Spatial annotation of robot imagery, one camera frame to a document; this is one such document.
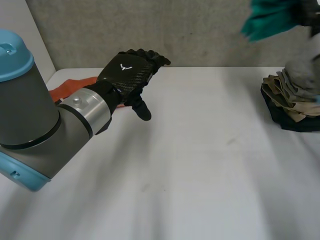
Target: silver metal ring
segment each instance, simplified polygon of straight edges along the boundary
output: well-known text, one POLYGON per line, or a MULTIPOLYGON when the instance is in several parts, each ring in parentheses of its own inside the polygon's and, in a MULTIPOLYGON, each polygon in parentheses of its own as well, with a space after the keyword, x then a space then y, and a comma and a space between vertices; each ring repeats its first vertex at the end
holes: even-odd
POLYGON ((79 112, 91 126, 93 135, 111 118, 110 109, 104 99, 87 88, 79 89, 61 104, 68 105, 79 112))

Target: clothing pile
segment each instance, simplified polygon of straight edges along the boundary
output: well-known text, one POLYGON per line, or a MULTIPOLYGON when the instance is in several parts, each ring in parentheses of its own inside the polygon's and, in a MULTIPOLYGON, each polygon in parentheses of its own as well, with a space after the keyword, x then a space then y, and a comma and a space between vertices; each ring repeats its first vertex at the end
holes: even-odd
POLYGON ((261 85, 262 96, 272 120, 284 130, 320 131, 320 104, 315 76, 306 62, 290 61, 276 76, 269 75, 261 85))

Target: beige fabric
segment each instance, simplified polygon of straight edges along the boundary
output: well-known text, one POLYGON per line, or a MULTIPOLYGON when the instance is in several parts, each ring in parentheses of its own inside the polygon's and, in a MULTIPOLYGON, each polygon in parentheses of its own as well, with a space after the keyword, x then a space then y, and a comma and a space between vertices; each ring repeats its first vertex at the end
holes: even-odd
POLYGON ((275 105, 282 107, 295 122, 300 122, 308 116, 320 116, 320 105, 313 102, 299 102, 297 100, 300 97, 296 97, 296 101, 292 101, 294 95, 286 85, 284 78, 270 75, 263 79, 261 88, 275 105))

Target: light blue end cap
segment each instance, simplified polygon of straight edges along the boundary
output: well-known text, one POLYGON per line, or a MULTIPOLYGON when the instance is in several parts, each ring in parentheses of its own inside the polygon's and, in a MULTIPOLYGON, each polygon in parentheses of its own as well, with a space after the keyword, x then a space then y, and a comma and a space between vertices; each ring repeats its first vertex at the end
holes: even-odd
POLYGON ((22 38, 12 31, 0 29, 0 82, 20 77, 34 63, 34 56, 22 38))
POLYGON ((22 162, 0 152, 0 173, 32 192, 39 191, 51 179, 22 162))

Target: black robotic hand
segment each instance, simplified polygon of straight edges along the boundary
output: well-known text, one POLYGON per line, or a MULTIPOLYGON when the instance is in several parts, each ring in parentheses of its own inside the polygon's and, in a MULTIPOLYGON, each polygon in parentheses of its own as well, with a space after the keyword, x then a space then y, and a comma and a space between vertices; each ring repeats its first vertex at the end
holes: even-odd
POLYGON ((109 93, 109 95, 112 91, 116 92, 117 104, 132 106, 142 120, 149 121, 151 113, 142 100, 141 93, 159 68, 170 64, 167 58, 152 50, 122 51, 102 70, 94 87, 100 88, 99 92, 109 93))

